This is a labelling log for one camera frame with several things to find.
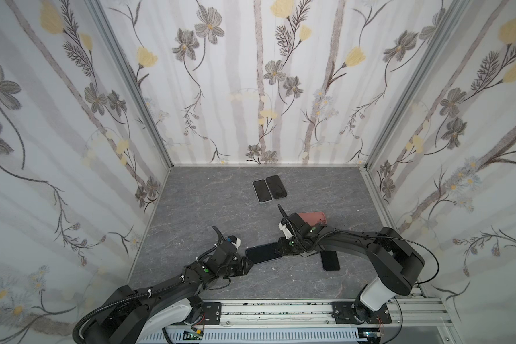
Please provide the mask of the pink phone case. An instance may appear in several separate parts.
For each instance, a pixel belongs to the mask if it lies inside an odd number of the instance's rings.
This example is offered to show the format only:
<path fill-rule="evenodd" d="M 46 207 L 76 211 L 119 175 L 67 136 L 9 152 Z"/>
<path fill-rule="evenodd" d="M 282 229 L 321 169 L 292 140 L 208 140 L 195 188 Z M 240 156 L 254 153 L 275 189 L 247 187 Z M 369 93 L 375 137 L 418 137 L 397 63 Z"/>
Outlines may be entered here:
<path fill-rule="evenodd" d="M 298 214 L 301 219 L 311 226 L 317 224 L 327 224 L 326 216 L 323 212 L 304 212 Z"/>

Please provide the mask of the black phone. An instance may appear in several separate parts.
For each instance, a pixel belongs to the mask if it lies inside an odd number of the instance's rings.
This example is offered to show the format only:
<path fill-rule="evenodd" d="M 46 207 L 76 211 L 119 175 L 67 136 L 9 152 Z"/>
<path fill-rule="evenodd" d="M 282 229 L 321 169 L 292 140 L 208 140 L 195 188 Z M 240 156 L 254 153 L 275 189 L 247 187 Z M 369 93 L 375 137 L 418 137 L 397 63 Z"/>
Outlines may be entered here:
<path fill-rule="evenodd" d="M 252 182 L 259 203 L 272 201 L 272 195 L 264 179 Z"/>
<path fill-rule="evenodd" d="M 282 258 L 276 242 L 250 247 L 245 250 L 246 258 L 253 264 L 259 265 L 265 262 Z"/>
<path fill-rule="evenodd" d="M 278 175 L 268 176 L 265 181 L 273 199 L 282 199 L 288 195 L 287 190 Z"/>
<path fill-rule="evenodd" d="M 322 268 L 325 271 L 339 271 L 341 269 L 336 251 L 322 251 L 320 253 Z"/>

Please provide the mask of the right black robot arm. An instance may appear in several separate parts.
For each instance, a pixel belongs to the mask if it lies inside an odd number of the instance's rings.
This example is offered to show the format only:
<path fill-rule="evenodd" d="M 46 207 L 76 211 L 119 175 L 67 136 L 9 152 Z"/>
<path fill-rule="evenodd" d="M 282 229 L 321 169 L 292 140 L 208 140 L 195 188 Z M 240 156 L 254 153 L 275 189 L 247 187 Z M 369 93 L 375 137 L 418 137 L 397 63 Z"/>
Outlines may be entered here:
<path fill-rule="evenodd" d="M 283 237 L 276 250 L 282 256 L 342 252 L 367 259 L 376 277 L 338 317 L 352 324 L 372 323 L 384 313 L 390 299 L 408 296 L 418 284 L 424 258 L 398 232 L 384 227 L 378 232 L 340 230 L 326 224 L 310 225 L 297 213 L 281 211 Z"/>

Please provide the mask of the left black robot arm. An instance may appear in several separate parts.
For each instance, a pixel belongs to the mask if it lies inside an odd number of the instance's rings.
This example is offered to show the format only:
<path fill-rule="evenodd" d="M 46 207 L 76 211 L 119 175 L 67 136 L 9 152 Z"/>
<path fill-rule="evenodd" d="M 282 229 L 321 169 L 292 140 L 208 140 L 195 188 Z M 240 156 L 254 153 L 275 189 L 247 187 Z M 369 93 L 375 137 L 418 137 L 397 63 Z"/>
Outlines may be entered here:
<path fill-rule="evenodd" d="M 157 285 L 133 289 L 123 285 L 98 308 L 83 316 L 73 328 L 75 343 L 137 343 L 143 338 L 152 318 L 173 310 L 177 303 L 189 308 L 175 315 L 183 323 L 193 315 L 201 316 L 199 293 L 217 280 L 230 280 L 249 273 L 252 263 L 238 253 L 241 239 L 225 237 L 217 227 L 214 246 L 182 269 L 182 273 Z"/>

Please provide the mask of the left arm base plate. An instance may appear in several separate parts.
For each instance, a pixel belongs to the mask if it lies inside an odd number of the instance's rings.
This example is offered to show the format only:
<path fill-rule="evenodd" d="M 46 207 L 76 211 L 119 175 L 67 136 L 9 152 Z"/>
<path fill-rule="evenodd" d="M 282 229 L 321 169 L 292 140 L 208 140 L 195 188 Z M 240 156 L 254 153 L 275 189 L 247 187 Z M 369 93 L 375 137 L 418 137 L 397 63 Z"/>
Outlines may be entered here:
<path fill-rule="evenodd" d="M 203 302 L 192 309 L 187 322 L 191 325 L 219 325 L 221 316 L 220 302 Z"/>

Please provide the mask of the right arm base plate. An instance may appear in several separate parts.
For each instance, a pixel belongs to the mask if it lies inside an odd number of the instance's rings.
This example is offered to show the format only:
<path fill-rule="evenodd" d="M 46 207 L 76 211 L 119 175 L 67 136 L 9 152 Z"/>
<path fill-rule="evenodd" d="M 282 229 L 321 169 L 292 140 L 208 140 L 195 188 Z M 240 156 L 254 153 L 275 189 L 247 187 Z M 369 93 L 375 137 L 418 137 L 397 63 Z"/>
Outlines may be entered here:
<path fill-rule="evenodd" d="M 332 302 L 332 318 L 337 324 L 380 325 L 391 324 L 392 319 L 387 305 L 372 311 L 361 302 Z"/>

